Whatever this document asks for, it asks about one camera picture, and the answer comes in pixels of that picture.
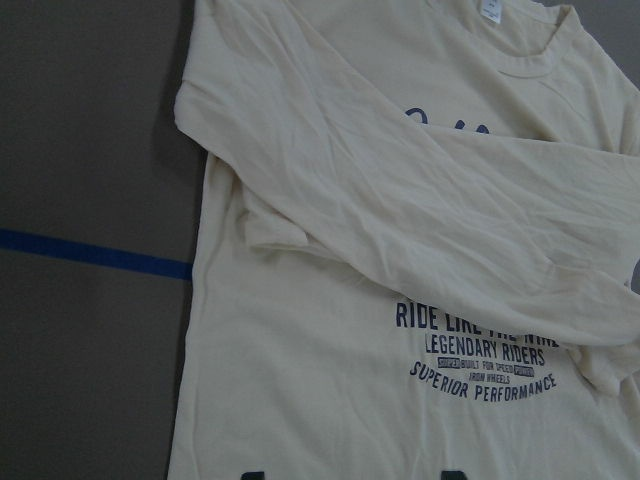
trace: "navy blue lettering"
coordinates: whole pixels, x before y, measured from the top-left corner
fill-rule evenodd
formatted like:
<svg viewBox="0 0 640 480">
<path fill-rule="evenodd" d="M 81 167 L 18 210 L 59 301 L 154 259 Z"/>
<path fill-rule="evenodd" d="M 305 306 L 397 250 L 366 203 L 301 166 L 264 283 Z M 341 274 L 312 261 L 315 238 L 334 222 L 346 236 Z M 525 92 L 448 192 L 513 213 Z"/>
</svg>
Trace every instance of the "navy blue lettering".
<svg viewBox="0 0 640 480">
<path fill-rule="evenodd" d="M 457 357 L 438 357 L 438 368 L 464 368 L 461 367 L 464 361 L 460 361 Z"/>
<path fill-rule="evenodd" d="M 424 123 L 425 125 L 427 125 L 429 123 L 429 119 L 427 118 L 427 114 L 424 113 L 424 110 L 422 110 L 421 108 L 410 108 L 409 110 L 407 110 L 406 113 L 408 116 L 413 115 L 414 113 L 419 113 L 420 114 L 420 121 L 421 123 Z"/>
<path fill-rule="evenodd" d="M 416 373 L 418 373 L 418 368 L 420 367 L 420 365 L 422 365 L 422 363 L 420 362 L 416 362 L 415 365 L 413 366 L 413 368 L 411 370 L 409 370 L 409 375 L 416 375 Z"/>
<path fill-rule="evenodd" d="M 396 326 L 400 327 L 402 325 L 405 328 L 407 327 L 407 306 L 398 302 L 398 305 L 396 305 Z"/>
<path fill-rule="evenodd" d="M 431 330 L 438 330 L 438 326 L 434 323 L 436 320 L 436 314 L 434 313 L 435 308 L 429 306 L 429 326 Z"/>
<path fill-rule="evenodd" d="M 449 314 L 445 312 L 444 316 L 447 319 L 447 332 L 455 332 L 456 329 L 453 325 L 451 325 L 451 317 L 449 316 Z"/>
<path fill-rule="evenodd" d="M 440 377 L 442 376 L 442 374 L 438 372 L 434 373 L 435 375 L 433 376 L 433 388 L 438 388 L 438 382 L 440 381 Z"/>
<path fill-rule="evenodd" d="M 467 476 L 460 470 L 443 470 L 440 473 L 440 480 L 467 480 Z"/>
<path fill-rule="evenodd" d="M 418 310 L 418 328 L 427 328 L 427 306 L 419 303 Z"/>
<path fill-rule="evenodd" d="M 542 349 L 532 347 L 520 347 L 518 345 L 502 344 L 502 358 L 521 362 L 526 365 L 544 365 L 544 355 Z"/>
<path fill-rule="evenodd" d="M 532 367 L 525 367 L 523 365 L 514 365 L 513 373 L 519 377 L 531 377 L 535 376 L 535 370 Z"/>
<path fill-rule="evenodd" d="M 525 343 L 535 343 L 536 345 L 542 345 L 544 347 L 558 347 L 558 344 L 554 340 L 537 335 L 525 335 L 523 338 Z"/>
<path fill-rule="evenodd" d="M 467 320 L 464 320 L 464 319 L 460 319 L 460 324 L 462 325 L 463 333 L 473 333 L 471 331 L 471 322 L 468 322 Z"/>
<path fill-rule="evenodd" d="M 240 480 L 264 480 L 264 472 L 246 472 L 242 474 Z"/>
<path fill-rule="evenodd" d="M 409 317 L 411 318 L 411 328 L 416 326 L 416 312 L 413 305 L 413 302 L 409 302 Z"/>
</svg>

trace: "graphic print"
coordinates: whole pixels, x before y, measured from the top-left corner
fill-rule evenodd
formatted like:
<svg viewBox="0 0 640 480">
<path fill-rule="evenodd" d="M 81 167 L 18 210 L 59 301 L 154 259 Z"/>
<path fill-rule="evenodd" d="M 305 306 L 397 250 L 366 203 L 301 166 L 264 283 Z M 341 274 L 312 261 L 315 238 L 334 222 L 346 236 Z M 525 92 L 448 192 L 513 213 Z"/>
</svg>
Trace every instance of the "graphic print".
<svg viewBox="0 0 640 480">
<path fill-rule="evenodd" d="M 409 110 L 407 110 L 406 112 L 404 112 L 407 116 L 412 117 L 414 114 L 418 114 L 420 116 L 420 123 L 424 123 L 425 125 L 429 124 L 429 117 L 427 117 L 427 114 L 424 112 L 424 110 L 422 110 L 419 107 L 414 107 L 414 108 L 410 108 Z M 464 127 L 467 124 L 463 121 L 463 120 L 458 120 L 456 122 L 455 129 L 457 130 L 464 130 Z M 476 128 L 476 132 L 477 133 L 491 133 L 489 131 L 489 129 L 487 128 L 486 125 L 480 124 L 478 125 L 478 127 Z"/>
<path fill-rule="evenodd" d="M 409 375 L 440 392 L 480 402 L 513 402 L 557 386 L 550 357 L 560 346 L 537 335 L 479 328 L 431 305 L 396 304 L 399 329 L 420 332 L 422 357 Z"/>
<path fill-rule="evenodd" d="M 460 470 L 456 470 L 456 471 L 443 470 L 442 473 L 440 474 L 440 480 L 467 480 L 467 476 L 464 474 L 464 472 L 461 472 Z"/>
</svg>

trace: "blue stripe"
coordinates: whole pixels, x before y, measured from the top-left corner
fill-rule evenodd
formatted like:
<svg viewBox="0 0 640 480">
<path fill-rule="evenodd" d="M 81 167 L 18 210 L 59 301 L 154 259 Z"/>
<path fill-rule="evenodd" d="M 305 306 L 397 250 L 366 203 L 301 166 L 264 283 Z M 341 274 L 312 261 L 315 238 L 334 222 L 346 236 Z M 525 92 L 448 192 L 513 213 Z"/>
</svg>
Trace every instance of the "blue stripe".
<svg viewBox="0 0 640 480">
<path fill-rule="evenodd" d="M 0 228 L 0 248 L 162 277 L 191 280 L 190 263 Z"/>
</svg>

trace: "shirt sleeve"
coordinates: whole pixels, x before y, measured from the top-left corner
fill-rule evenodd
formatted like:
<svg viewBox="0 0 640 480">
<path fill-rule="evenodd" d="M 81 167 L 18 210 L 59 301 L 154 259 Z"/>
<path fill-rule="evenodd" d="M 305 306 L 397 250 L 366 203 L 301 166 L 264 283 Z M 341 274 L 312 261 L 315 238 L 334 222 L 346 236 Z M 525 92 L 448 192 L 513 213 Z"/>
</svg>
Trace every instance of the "shirt sleeve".
<svg viewBox="0 0 640 480">
<path fill-rule="evenodd" d="M 256 244 L 277 218 L 265 244 L 317 247 L 486 328 L 640 336 L 635 157 L 424 128 L 282 0 L 197 3 L 175 114 L 256 200 Z"/>
</svg>

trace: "gray surface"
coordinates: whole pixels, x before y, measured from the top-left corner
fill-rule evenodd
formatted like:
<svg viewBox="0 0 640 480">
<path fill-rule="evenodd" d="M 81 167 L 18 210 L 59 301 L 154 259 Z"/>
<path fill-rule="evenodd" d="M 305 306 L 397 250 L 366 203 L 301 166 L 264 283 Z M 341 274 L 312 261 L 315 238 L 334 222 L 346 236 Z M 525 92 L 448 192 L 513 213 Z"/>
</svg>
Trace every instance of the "gray surface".
<svg viewBox="0 0 640 480">
<path fill-rule="evenodd" d="M 640 85 L 640 4 L 574 4 Z M 192 9 L 2 4 L 0 228 L 192 260 L 204 155 L 172 115 Z M 4 250 L 0 266 L 0 478 L 163 478 L 190 285 Z"/>
</svg>

